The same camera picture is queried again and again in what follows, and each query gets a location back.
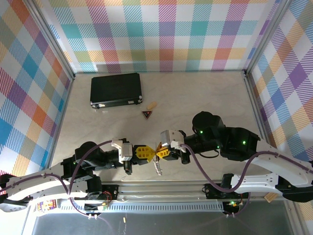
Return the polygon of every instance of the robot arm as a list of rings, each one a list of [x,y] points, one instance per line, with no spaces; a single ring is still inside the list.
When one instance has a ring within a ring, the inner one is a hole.
[[[192,121],[195,134],[186,136],[183,131],[167,130],[161,133],[161,143],[157,150],[146,145],[132,146],[126,139],[112,141],[115,150],[104,152],[97,147],[79,166],[75,175],[70,195],[64,192],[61,182],[49,176],[61,176],[65,185],[69,184],[77,164],[82,157],[96,144],[86,142],[75,150],[75,154],[62,163],[49,169],[23,177],[13,177],[5,174],[0,177],[0,187],[5,188],[6,194],[0,195],[0,209],[11,212],[16,208],[24,209],[30,200],[45,197],[69,198],[81,197],[89,200],[99,199],[105,186],[101,184],[100,177],[94,171],[124,167],[127,174],[132,173],[132,165],[143,165],[152,160],[164,159],[167,161],[181,160],[182,164],[190,163],[190,155],[211,150],[220,150],[222,157],[232,161],[249,161],[258,151],[270,151],[252,160],[252,164],[259,165],[271,173],[267,175],[245,176],[235,193],[245,192],[275,192],[285,198],[307,202],[313,200],[313,167],[311,163],[286,157],[277,149],[261,141],[259,137],[239,127],[226,127],[219,116],[208,112],[197,114]],[[17,183],[29,177],[32,180]],[[225,174],[221,187],[233,188],[239,181],[240,175]],[[225,197],[214,187],[217,198]]]

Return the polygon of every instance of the spring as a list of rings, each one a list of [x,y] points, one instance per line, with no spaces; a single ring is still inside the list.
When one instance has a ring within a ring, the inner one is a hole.
[[[162,169],[160,167],[160,162],[159,162],[160,158],[158,156],[154,156],[153,157],[153,163],[155,164],[155,168],[156,168],[156,173],[158,175],[162,175]]]

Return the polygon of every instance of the small box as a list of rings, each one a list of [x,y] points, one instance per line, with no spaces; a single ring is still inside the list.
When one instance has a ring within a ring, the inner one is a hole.
[[[95,108],[140,104],[142,102],[139,73],[128,73],[91,79],[90,105]]]

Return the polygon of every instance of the colorful checkered wall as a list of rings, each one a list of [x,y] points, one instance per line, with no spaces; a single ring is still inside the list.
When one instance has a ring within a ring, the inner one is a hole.
[[[293,0],[252,75],[271,144],[313,160],[312,0]]]
[[[251,51],[249,53],[248,59],[246,60],[246,63],[244,65],[244,70],[246,70],[248,68],[248,65],[249,65],[252,57],[254,56],[254,53],[255,53],[256,49],[258,48],[258,46],[259,46],[259,44],[260,44],[260,42],[261,42],[261,40],[263,38],[263,35],[264,35],[264,33],[266,32],[266,30],[268,28],[268,25],[269,25],[270,21],[272,20],[274,14],[276,13],[276,10],[277,10],[278,5],[279,5],[280,2],[281,2],[281,0],[275,0],[275,3],[273,5],[272,9],[270,10],[270,12],[268,14],[268,17],[266,18],[266,21],[264,22],[264,25],[263,25],[263,27],[262,27],[262,29],[261,29],[257,39],[255,40],[255,42],[253,44],[253,47],[252,47]]]
[[[37,3],[77,72],[241,70],[274,13],[270,10],[278,4],[275,0]]]
[[[1,0],[0,174],[45,166],[69,85],[22,0]]]

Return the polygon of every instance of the beige floor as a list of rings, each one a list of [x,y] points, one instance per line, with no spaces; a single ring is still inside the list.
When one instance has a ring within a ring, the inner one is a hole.
[[[52,165],[71,156],[74,149],[86,141],[100,143],[112,138],[127,138],[132,144],[155,147],[163,130],[183,130],[191,135],[192,118],[200,111],[221,116],[226,126],[244,127],[258,133],[240,72],[142,73],[144,102],[141,105],[100,110],[92,109],[89,103],[90,83],[94,76],[97,75],[79,74],[73,83]],[[158,106],[146,120],[141,110],[145,110],[152,101],[156,101]],[[224,173],[240,173],[244,165],[222,157],[198,158],[215,180],[221,179]],[[97,174],[103,181],[204,179],[193,161],[188,165],[182,165],[180,161],[161,161],[160,164],[163,176],[156,174],[153,163],[133,166],[131,176],[126,175],[123,169]],[[253,165],[249,172],[264,173]]]

